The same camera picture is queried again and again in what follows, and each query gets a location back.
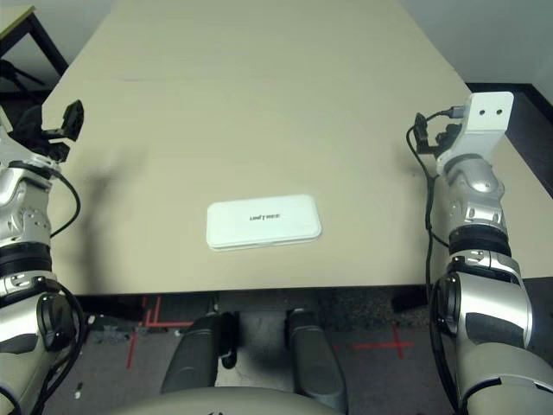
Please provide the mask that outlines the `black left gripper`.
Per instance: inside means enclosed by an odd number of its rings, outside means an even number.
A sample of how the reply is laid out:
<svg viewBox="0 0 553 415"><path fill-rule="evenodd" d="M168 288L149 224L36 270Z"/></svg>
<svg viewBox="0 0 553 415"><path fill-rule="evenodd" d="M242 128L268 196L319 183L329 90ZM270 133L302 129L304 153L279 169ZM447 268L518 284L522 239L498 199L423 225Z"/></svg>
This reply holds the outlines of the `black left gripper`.
<svg viewBox="0 0 553 415"><path fill-rule="evenodd" d="M16 124L17 139L35 139L38 136L36 153L47 156L57 163L67 160L70 147L55 139L77 139L84 124L84 106L80 99L67 106L59 129L42 130L42 109L35 105L27 109Z"/></svg>

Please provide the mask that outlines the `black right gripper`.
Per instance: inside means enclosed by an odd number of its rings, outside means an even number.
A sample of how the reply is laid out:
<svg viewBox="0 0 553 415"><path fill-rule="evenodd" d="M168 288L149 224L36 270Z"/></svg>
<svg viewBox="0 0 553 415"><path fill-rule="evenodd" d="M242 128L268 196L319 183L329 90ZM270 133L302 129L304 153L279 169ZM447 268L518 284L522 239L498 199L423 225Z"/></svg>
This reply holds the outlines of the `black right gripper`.
<svg viewBox="0 0 553 415"><path fill-rule="evenodd" d="M461 124L448 124L445 130L438 133L435 137L435 152L449 150L460 132ZM428 140L428 121L420 112L415 116L413 134L416 140L416 153L420 155L432 155L433 147L429 144Z"/></svg>

